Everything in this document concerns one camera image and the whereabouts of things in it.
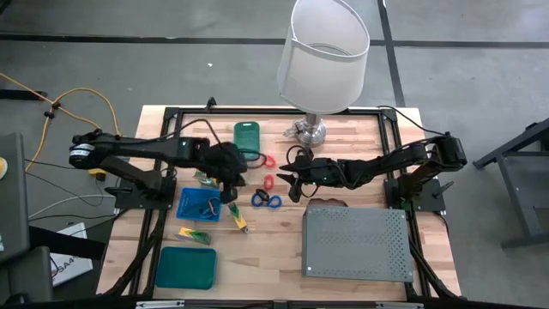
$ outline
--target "wooden tabletop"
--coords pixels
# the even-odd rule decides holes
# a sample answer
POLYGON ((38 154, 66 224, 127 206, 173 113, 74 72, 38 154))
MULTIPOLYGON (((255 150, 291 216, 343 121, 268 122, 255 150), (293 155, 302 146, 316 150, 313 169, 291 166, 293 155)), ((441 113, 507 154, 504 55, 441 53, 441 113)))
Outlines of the wooden tabletop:
MULTIPOLYGON (((152 138, 159 135, 165 107, 143 107, 136 137, 152 138)), ((296 142, 293 137, 284 137, 282 132, 289 128, 299 116, 261 115, 260 108, 258 107, 258 114, 251 115, 186 114, 184 124, 196 118, 207 118, 221 141, 231 141, 234 124, 240 121, 257 121, 261 127, 261 151, 274 156, 279 166, 284 165, 287 149, 296 142)), ((418 109, 402 108, 400 110, 420 123, 418 109)), ((315 156, 369 160, 383 154, 377 118, 327 115, 323 120, 328 128, 328 135, 323 145, 313 149, 315 156)), ((398 124, 402 143, 424 138, 424 132, 405 118, 399 116, 398 124)), ((183 130, 182 134, 208 137, 213 141, 213 136, 204 123, 193 124, 183 130)), ((393 148, 390 134, 389 143, 393 148)), ((130 162, 143 170, 153 169, 154 164, 153 161, 144 159, 131 159, 130 162)), ((162 246, 204 247, 204 245, 176 239, 174 234, 181 227, 210 233, 213 239, 211 247, 218 254, 215 284, 209 290, 156 288, 154 297, 211 300, 405 300, 404 287, 399 282, 313 278, 301 275, 301 220, 309 199, 302 197, 300 203, 293 203, 287 197, 289 184, 275 178, 272 194, 282 197, 281 208, 256 209, 250 202, 255 189, 262 187, 265 175, 279 171, 277 168, 262 167, 250 170, 244 175, 249 185, 239 191, 237 205, 248 223, 249 234, 238 230, 228 209, 221 211, 218 223, 179 220, 176 218, 175 209, 169 211, 162 246)), ((184 187, 200 187, 192 178, 194 172, 194 169, 178 169, 178 188, 174 208, 178 205, 181 190, 184 187)), ((376 177, 369 184, 353 191, 321 187, 315 197, 343 200, 349 207, 385 208, 383 179, 384 176, 376 177)), ((311 193, 312 189, 312 186, 304 187, 305 194, 311 193)), ((143 213, 139 209, 130 210, 115 221, 101 272, 98 293, 110 288, 135 256, 143 213)), ((447 287, 454 293, 460 294, 444 224, 440 218, 431 213, 418 213, 417 221, 425 259, 447 287)), ((155 222, 156 217, 152 220, 151 230, 155 222)), ((146 260, 143 265, 140 291, 147 280, 148 266, 149 261, 146 260)), ((414 285, 419 291, 417 272, 415 275, 414 285)))

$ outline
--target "lamp base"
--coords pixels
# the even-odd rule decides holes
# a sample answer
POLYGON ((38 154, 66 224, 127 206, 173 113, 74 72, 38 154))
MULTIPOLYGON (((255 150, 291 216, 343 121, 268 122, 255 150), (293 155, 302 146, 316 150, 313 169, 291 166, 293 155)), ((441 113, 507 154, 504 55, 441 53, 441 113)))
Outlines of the lamp base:
POLYGON ((303 147, 315 148, 326 139, 326 125, 319 115, 308 113, 294 125, 295 137, 303 147))

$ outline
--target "red clip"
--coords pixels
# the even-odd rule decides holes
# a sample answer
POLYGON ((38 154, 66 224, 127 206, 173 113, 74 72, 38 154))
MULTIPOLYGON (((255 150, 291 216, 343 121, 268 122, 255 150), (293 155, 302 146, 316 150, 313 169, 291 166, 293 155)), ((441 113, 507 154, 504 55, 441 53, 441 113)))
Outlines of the red clip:
POLYGON ((273 158, 272 156, 268 155, 267 156, 267 159, 265 159, 265 166, 266 167, 276 167, 276 161, 275 161, 275 158, 273 158))
POLYGON ((266 191, 269 191, 275 187, 275 179, 273 178, 273 175, 265 176, 265 180, 263 181, 263 187, 265 187, 266 191))

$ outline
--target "lamp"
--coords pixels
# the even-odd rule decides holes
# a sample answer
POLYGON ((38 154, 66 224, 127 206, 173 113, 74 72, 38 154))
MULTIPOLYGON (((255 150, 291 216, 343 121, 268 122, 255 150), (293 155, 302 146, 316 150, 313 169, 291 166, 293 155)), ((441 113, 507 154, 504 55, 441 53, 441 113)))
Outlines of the lamp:
POLYGON ((354 103, 364 84, 370 36, 359 15, 341 0, 298 0, 278 69, 281 98, 306 112, 293 132, 308 147, 320 145, 320 115, 354 103))

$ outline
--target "gray floor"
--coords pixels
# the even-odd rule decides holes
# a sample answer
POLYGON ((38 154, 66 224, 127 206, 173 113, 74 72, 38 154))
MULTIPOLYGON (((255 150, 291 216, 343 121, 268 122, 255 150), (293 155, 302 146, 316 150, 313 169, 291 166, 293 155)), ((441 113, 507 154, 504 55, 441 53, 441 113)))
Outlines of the gray floor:
MULTIPOLYGON (((382 39, 377 2, 349 3, 365 19, 371 37, 382 39)), ((394 39, 549 40, 549 4, 544 0, 387 0, 386 5, 394 39)), ((290 0, 21 0, 0 15, 0 30, 284 38, 292 6, 290 0)), ((395 54, 407 106, 420 108, 428 128, 450 130, 460 137, 471 161, 549 115, 549 50, 396 48, 395 54)), ((280 55, 277 45, 0 41, 0 71, 51 96, 74 87, 97 88, 114 103, 123 133, 132 135, 144 104, 204 104, 215 96, 224 105, 281 105, 275 81, 280 55)), ((385 48, 372 47, 357 106, 395 104, 388 68, 385 48)), ((0 80, 0 88, 16 86, 0 80)), ((92 95, 74 94, 64 104, 112 130, 108 109, 92 95)), ((0 133, 22 132, 27 157, 32 156, 47 108, 46 103, 1 102, 0 133)), ((55 118, 40 160, 66 165, 71 136, 89 130, 63 115, 55 118)), ((78 194, 98 191, 82 171, 35 166, 32 173, 78 194)), ((445 199, 463 295, 548 307, 549 246, 507 252, 499 247, 502 240, 521 234, 499 170, 490 166, 480 172, 468 165, 440 178, 455 181, 445 199)), ((31 212, 69 197, 33 178, 28 178, 28 196, 31 212)), ((111 211, 109 199, 96 208, 66 203, 45 215, 111 211)), ((57 230, 72 221, 77 220, 52 218, 37 225, 57 230)), ((108 231, 92 233, 101 239, 108 231)), ((88 292, 86 287, 78 287, 81 294, 88 292)))

